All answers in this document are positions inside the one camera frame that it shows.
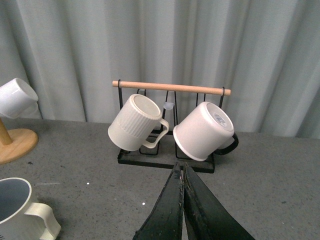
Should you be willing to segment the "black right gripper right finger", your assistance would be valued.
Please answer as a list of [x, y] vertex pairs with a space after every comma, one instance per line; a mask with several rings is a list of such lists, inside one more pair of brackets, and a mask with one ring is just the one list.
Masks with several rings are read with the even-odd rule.
[[183, 167], [184, 210], [192, 240], [253, 240], [223, 207], [192, 167]]

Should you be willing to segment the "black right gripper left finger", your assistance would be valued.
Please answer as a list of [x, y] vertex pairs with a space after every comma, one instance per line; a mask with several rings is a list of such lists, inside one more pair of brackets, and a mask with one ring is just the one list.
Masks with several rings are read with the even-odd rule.
[[151, 213], [133, 239], [180, 240], [183, 229], [184, 190], [181, 166], [176, 162]]

